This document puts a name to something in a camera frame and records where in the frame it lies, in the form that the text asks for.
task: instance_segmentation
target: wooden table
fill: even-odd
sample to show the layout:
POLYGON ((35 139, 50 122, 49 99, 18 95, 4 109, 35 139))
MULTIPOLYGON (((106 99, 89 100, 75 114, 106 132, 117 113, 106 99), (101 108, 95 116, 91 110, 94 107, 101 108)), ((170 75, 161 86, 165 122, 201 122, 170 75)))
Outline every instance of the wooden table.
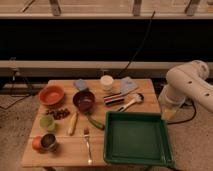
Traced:
MULTIPOLYGON (((105 122, 105 114, 109 110, 117 110, 121 105, 115 105, 112 107, 106 107, 103 103, 103 97, 106 94, 101 89, 99 80, 85 80, 90 91, 96 96, 96 103, 94 106, 94 112, 92 116, 98 121, 105 122)), ((160 112, 160 107, 155 95, 155 91, 150 79, 135 79, 134 80, 139 88, 133 92, 141 92, 144 95, 144 103, 135 104, 131 106, 127 111, 132 112, 160 112)), ((48 85, 60 85, 65 91, 65 100, 61 108, 67 108, 70 110, 71 115, 62 120, 57 120, 56 138, 59 142, 59 147, 55 153, 46 152, 40 154, 34 151, 31 147, 33 137, 37 135, 44 135, 46 132, 39 126, 39 120, 46 111, 46 107, 40 105, 37 116, 35 118, 26 149, 22 158, 23 167, 57 167, 57 166, 88 166, 88 151, 85 140, 83 138, 83 129, 89 127, 90 129, 90 142, 91 153, 93 158, 93 166, 105 166, 107 165, 103 160, 103 143, 104 143, 104 131, 98 130, 91 125, 87 118, 83 114, 79 114, 78 122, 76 125, 75 134, 68 136, 67 125, 70 117, 76 112, 76 108, 72 103, 72 98, 77 92, 77 89, 73 86, 73 80, 51 80, 48 85)), ((115 80, 114 90, 119 91, 120 80, 115 80)), ((125 103, 131 99, 131 94, 125 97, 125 103)))

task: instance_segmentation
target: cup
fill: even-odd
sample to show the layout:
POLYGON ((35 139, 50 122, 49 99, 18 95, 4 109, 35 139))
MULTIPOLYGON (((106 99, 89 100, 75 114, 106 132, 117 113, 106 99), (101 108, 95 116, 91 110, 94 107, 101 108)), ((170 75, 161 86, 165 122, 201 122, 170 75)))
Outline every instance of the cup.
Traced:
POLYGON ((40 119, 40 126, 48 132, 54 132, 56 129, 55 121, 52 115, 44 115, 40 119))
POLYGON ((100 79, 101 87, 104 91, 110 91, 113 86, 114 79, 110 75, 104 75, 100 79))
POLYGON ((41 138, 41 147, 47 151, 55 151, 58 147, 55 135, 51 133, 44 135, 41 138))

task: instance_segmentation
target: black cable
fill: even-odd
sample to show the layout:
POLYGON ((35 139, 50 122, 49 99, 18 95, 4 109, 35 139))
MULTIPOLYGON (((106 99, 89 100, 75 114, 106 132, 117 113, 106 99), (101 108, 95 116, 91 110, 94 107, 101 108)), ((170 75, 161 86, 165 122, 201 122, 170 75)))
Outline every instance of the black cable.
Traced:
POLYGON ((183 121, 168 122, 167 124, 168 125, 182 124, 182 123, 186 123, 186 122, 189 122, 189 121, 193 120, 195 118, 195 116, 197 115, 197 108, 196 108, 195 103, 194 103, 193 100, 191 100, 191 103, 192 103, 192 107, 194 109, 194 113, 193 113, 191 118, 183 120, 183 121))
POLYGON ((15 105, 16 103, 18 103, 18 102, 24 100, 25 98, 27 98, 27 97, 29 97, 29 96, 30 96, 30 94, 28 94, 28 95, 26 95, 26 96, 24 96, 24 97, 22 97, 22 98, 16 100, 15 102, 11 103, 11 104, 10 104, 9 106, 7 106, 7 107, 0 106, 0 109, 7 110, 7 109, 11 108, 13 105, 15 105))
POLYGON ((180 170, 180 169, 177 169, 177 168, 173 168, 173 167, 167 167, 168 169, 170 170, 173 170, 173 171, 183 171, 183 170, 180 170))
POLYGON ((29 93, 26 94, 26 95, 13 95, 13 89, 14 89, 14 84, 15 84, 15 79, 14 79, 15 74, 16 74, 16 72, 14 72, 14 74, 13 74, 12 86, 10 88, 10 96, 11 97, 22 97, 22 98, 20 98, 20 99, 16 100, 15 102, 11 103, 7 107, 0 106, 0 109, 7 110, 7 109, 11 108, 12 106, 14 106, 16 103, 18 103, 18 102, 20 102, 20 101, 22 101, 22 100, 24 100, 27 97, 32 95, 32 92, 30 92, 31 89, 32 89, 32 86, 30 85, 30 83, 29 83, 29 81, 28 81, 28 79, 26 77, 22 77, 22 79, 23 79, 24 83, 27 85, 29 93))
POLYGON ((147 38, 149 36, 150 30, 151 30, 151 26, 152 26, 152 20, 153 20, 154 16, 155 16, 155 11, 153 11, 153 13, 152 13, 152 16, 151 16, 151 18, 149 20, 149 24, 148 24, 147 29, 146 29, 146 33, 144 35, 144 38, 143 38, 140 46, 136 50, 136 52, 135 52, 134 56, 132 57, 132 59, 130 59, 130 61, 128 62, 128 64, 115 76, 115 78, 117 78, 118 76, 120 76, 123 72, 125 72, 128 69, 129 65, 135 60, 136 56, 143 49, 143 47, 144 47, 144 45, 146 43, 146 40, 147 40, 147 38))

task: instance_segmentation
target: white cup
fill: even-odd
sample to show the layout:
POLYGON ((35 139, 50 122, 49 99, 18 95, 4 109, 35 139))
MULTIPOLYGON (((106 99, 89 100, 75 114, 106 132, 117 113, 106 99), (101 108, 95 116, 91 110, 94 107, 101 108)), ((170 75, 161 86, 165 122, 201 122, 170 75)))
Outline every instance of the white cup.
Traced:
POLYGON ((112 89, 114 79, 110 75, 104 75, 101 77, 100 82, 104 91, 110 91, 112 89))

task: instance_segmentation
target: dark red bowl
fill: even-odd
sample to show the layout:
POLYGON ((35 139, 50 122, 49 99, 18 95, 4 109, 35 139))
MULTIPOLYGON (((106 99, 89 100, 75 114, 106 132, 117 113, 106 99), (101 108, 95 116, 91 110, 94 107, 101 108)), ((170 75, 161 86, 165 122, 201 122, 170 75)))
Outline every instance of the dark red bowl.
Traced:
POLYGON ((39 100, 43 105, 51 106, 59 103, 64 97, 64 91, 60 86, 52 85, 43 88, 39 92, 39 100))
POLYGON ((95 95, 90 91, 79 91, 73 97, 74 105, 82 112, 87 112, 95 103, 95 95))

